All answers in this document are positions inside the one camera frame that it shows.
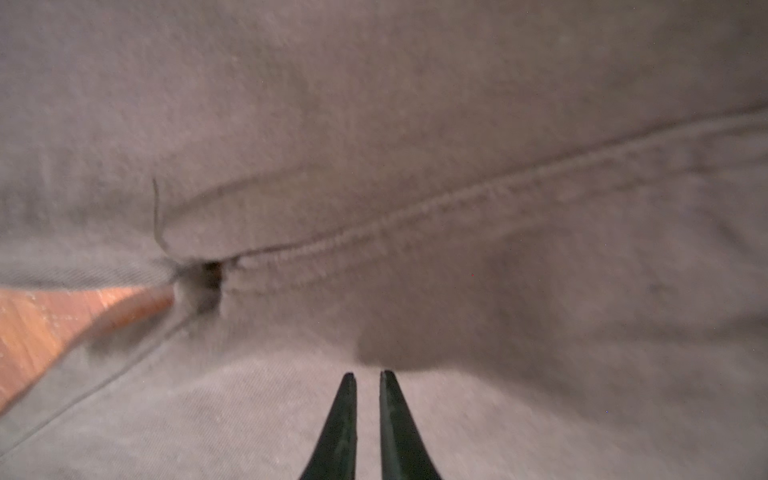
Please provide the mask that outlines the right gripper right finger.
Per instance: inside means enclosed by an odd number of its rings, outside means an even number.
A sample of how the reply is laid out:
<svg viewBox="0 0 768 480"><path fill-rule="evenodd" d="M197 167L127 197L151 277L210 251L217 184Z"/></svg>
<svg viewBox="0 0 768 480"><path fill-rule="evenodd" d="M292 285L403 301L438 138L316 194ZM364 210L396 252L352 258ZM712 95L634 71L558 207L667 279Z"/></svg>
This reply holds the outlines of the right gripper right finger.
<svg viewBox="0 0 768 480"><path fill-rule="evenodd" d="M380 374L380 447L384 480L441 480L395 373Z"/></svg>

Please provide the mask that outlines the brown trousers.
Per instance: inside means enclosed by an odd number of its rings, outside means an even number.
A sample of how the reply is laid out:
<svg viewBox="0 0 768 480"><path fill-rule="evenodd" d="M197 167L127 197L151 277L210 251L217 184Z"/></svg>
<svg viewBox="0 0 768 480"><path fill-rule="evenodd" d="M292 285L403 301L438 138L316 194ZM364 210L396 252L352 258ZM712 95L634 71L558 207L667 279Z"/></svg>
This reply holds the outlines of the brown trousers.
<svg viewBox="0 0 768 480"><path fill-rule="evenodd" d="M763 1L5 1L1 282L169 287L5 479L767 475Z"/></svg>

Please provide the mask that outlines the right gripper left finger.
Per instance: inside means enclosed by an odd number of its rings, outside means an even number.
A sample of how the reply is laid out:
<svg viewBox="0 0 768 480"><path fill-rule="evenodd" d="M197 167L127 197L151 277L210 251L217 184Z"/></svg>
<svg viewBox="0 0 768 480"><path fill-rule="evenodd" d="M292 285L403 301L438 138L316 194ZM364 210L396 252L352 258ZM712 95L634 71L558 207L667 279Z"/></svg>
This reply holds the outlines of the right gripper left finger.
<svg viewBox="0 0 768 480"><path fill-rule="evenodd" d="M356 450L357 383L353 373L346 373L299 479L354 480Z"/></svg>

